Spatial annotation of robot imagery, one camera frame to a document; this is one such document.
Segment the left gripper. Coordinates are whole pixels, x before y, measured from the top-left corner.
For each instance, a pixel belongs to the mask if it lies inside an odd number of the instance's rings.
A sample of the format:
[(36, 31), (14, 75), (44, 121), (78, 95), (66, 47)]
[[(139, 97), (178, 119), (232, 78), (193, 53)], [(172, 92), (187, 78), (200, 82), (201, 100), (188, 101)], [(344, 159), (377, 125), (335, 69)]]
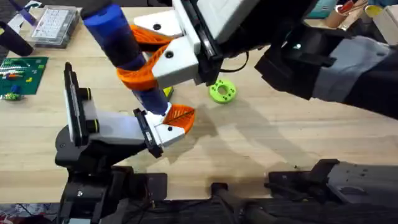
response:
[[(183, 139), (195, 120), (192, 107), (171, 103), (164, 115), (136, 109), (133, 116), (98, 110), (94, 101), (65, 104), (67, 125), (55, 140), (55, 163), (64, 168), (109, 168), (145, 150), (159, 158), (162, 147)], [(149, 121), (162, 146), (155, 141)]]

